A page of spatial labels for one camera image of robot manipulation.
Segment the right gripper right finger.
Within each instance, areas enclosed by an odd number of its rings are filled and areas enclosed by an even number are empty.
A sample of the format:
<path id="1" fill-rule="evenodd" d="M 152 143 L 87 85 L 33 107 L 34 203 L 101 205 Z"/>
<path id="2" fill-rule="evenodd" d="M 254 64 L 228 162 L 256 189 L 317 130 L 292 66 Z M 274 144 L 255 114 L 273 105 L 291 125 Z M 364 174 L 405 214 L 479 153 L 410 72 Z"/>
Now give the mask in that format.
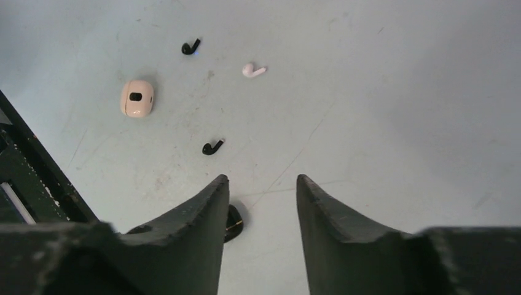
<path id="1" fill-rule="evenodd" d="M 380 224 L 306 175 L 296 200 L 311 294 L 519 294 L 519 227 Z"/>

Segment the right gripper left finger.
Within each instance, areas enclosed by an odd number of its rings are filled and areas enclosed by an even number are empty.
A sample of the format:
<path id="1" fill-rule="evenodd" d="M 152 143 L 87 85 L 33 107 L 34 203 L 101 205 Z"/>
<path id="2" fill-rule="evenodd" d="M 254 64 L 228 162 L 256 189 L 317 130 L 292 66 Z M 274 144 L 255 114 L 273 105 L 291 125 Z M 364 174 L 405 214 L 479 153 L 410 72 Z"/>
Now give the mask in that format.
<path id="1" fill-rule="evenodd" d="M 119 234 L 105 222 L 1 225 L 2 294 L 216 294 L 229 179 Z"/>

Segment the beige earbud charging case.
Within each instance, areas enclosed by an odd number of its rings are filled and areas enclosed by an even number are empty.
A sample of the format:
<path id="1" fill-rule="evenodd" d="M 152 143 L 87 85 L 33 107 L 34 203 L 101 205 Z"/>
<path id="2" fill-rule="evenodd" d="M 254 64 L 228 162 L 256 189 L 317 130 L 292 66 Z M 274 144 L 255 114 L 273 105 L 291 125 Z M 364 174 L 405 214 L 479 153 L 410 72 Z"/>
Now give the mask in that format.
<path id="1" fill-rule="evenodd" d="M 128 117 L 142 118 L 150 114 L 154 102 L 154 88 L 144 80 L 128 81 L 120 96 L 120 110 Z"/>

